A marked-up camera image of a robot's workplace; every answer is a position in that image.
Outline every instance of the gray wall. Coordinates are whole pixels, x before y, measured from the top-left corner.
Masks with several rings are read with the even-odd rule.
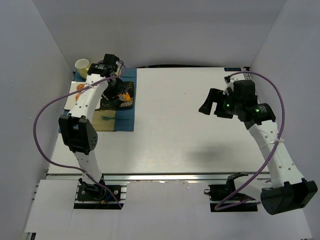
[[[285,145],[307,180],[320,187],[320,2],[288,0],[252,64],[252,70],[271,78],[284,98]],[[261,100],[280,116],[274,91],[256,79]],[[320,193],[304,209],[310,231],[320,240]]]
[[[71,68],[114,53],[129,67],[249,66],[285,0],[33,0]]]
[[[0,32],[0,239],[18,240],[48,167],[33,140],[33,121],[45,103],[68,91],[72,73],[31,0],[0,2]],[[40,144],[48,156],[62,104],[40,119]]]

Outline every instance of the tabletop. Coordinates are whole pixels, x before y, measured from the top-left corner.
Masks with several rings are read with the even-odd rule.
[[[238,120],[198,112],[210,88],[225,89],[223,67],[139,68],[133,132],[98,132],[105,174],[255,172],[262,154]],[[243,74],[236,76],[244,79]],[[78,166],[59,134],[52,160]],[[79,173],[50,165],[49,174]]]

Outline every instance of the orange object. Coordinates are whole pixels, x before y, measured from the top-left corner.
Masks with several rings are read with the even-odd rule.
[[[81,95],[81,92],[79,92],[77,95],[75,95],[75,101],[78,101],[80,95]]]
[[[78,86],[76,86],[77,90],[83,89],[85,87],[84,84],[79,84]]]

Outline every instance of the yellow cup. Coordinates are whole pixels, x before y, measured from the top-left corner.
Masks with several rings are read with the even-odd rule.
[[[88,74],[88,70],[90,67],[90,62],[83,58],[83,59],[79,59],[78,61],[75,62],[75,68],[78,71],[78,73],[81,75],[81,77],[83,77],[84,79],[87,78],[87,74]]]

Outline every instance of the cable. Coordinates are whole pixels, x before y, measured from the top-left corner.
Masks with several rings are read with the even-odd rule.
[[[118,78],[118,77],[121,77],[124,73],[120,74],[120,75],[116,75],[116,76],[110,76],[110,77],[107,77],[107,78],[104,78],[104,79],[101,79],[95,83],[92,83],[90,86],[95,86],[95,85],[98,85],[104,81],[107,81],[107,80],[111,80],[111,79],[115,79],[115,78]],[[84,88],[81,88],[79,90],[76,90],[76,91],[73,91],[73,92],[70,92],[68,93],[67,95],[64,95],[64,96],[60,96],[60,97],[57,97],[56,99],[53,99],[51,100],[50,102],[48,102],[46,105],[44,105],[40,111],[37,113],[35,119],[34,119],[34,122],[33,122],[33,139],[34,139],[34,142],[35,142],[35,145],[36,145],[36,148],[38,149],[39,153],[42,155],[42,157],[47,161],[49,162],[50,164],[52,165],[55,165],[55,166],[58,166],[58,167],[61,167],[61,168],[67,168],[67,169],[76,169],[76,170],[79,170],[81,171],[82,173],[84,173],[92,182],[94,182],[96,185],[100,186],[101,188],[104,188],[105,190],[107,190],[110,195],[113,197],[113,199],[115,200],[115,202],[119,205],[120,209],[122,209],[122,206],[121,204],[119,203],[119,201],[117,200],[116,196],[113,194],[113,192],[108,188],[106,187],[105,185],[99,183],[98,181],[96,181],[85,169],[82,169],[80,167],[77,167],[77,166],[69,166],[69,165],[63,165],[63,164],[60,164],[60,163],[56,163],[54,161],[52,161],[51,159],[49,159],[46,154],[44,153],[44,151],[42,150],[42,148],[40,147],[40,144],[39,144],[39,141],[38,141],[38,136],[37,136],[37,124],[38,124],[38,120],[39,120],[39,117],[40,115],[43,113],[43,111],[49,107],[51,104],[61,100],[61,99],[64,99],[64,98],[67,98],[73,94],[77,94],[79,92],[82,92],[82,91],[85,91],[85,90],[88,90],[90,88],[90,86],[86,86]]]
[[[238,75],[238,74],[243,74],[244,72],[243,71],[237,71],[235,73],[232,73],[231,75],[229,75],[229,77],[232,77],[234,75]],[[259,76],[260,78],[263,78],[264,80],[266,80],[267,82],[269,82],[274,90],[276,91],[276,94],[278,95],[278,98],[280,100],[280,105],[281,105],[281,126],[280,126],[280,130],[279,130],[279,133],[278,133],[278,136],[277,136],[277,139],[279,140],[281,138],[281,135],[284,131],[284,127],[285,127],[285,118],[286,118],[286,114],[285,114],[285,105],[284,105],[284,101],[282,99],[282,96],[277,88],[277,86],[267,77],[261,75],[260,73],[257,73],[257,72],[254,72],[254,71],[246,71],[245,73],[247,74],[252,74],[252,75],[257,75]],[[214,207],[214,210],[216,211],[219,211],[219,210],[222,210],[222,209],[227,209],[227,208],[231,208],[231,207],[234,207],[234,206],[237,206],[237,205],[240,205],[240,204],[244,204],[246,202],[246,200],[244,201],[240,201],[240,202],[237,202],[237,203],[233,203],[233,204],[230,204],[230,205],[227,205],[227,206],[222,206],[220,207],[222,204],[224,204],[226,201],[228,201],[230,198],[232,198],[234,195],[236,195],[237,193],[239,193],[242,189],[244,189],[247,185],[249,185],[262,171],[263,169],[268,165],[268,163],[270,162],[272,156],[274,155],[276,149],[277,149],[277,146],[278,146],[279,142],[276,141],[274,143],[274,146],[269,154],[269,156],[266,158],[266,160],[264,161],[264,163],[262,164],[262,166],[258,169],[258,171],[256,171],[256,173],[250,177],[248,179],[248,181],[246,181],[243,185],[241,185],[239,188],[237,188],[234,192],[230,193],[227,197],[225,197],[221,202],[219,202],[215,207]]]

